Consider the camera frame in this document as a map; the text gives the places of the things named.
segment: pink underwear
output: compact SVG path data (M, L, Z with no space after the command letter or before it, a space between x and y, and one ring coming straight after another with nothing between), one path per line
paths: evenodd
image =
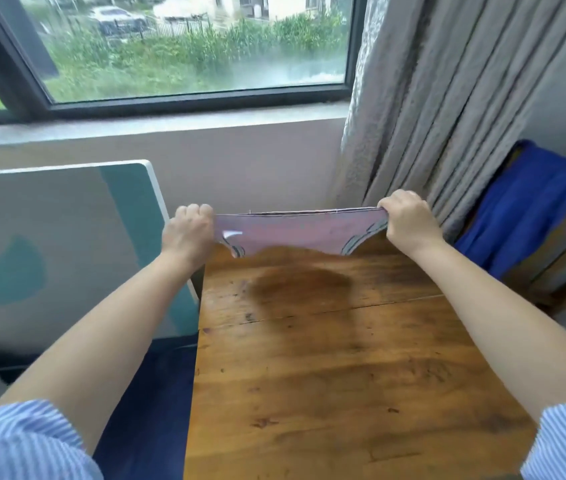
M215 240L235 258L269 246L295 246L347 256L387 226L387 212L378 207L359 209L220 214Z

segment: gray curtain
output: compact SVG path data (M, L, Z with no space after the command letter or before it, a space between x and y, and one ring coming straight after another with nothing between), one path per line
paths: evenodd
M331 207L394 190L454 236L566 53L566 0L368 0Z

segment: green vegetation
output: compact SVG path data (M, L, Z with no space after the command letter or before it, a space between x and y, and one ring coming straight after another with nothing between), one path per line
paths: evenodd
M60 73L46 81L47 90L56 101L70 102L234 89L232 67L240 63L344 61L348 26L337 13L296 15L272 24L240 20L224 31L204 27L127 40L82 29L44 42Z

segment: person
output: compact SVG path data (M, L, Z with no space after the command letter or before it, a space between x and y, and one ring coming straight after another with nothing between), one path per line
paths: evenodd
M443 240L427 203L397 191L387 237L436 282L507 389L539 423L526 479L566 479L566 331ZM159 257L77 322L0 398L0 479L100 479L92 460L176 292L213 245L208 205L179 207Z

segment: wooden table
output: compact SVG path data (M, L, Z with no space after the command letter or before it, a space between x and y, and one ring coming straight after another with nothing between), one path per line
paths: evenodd
M206 267L186 450L194 479L478 479L536 428L436 285L386 240Z

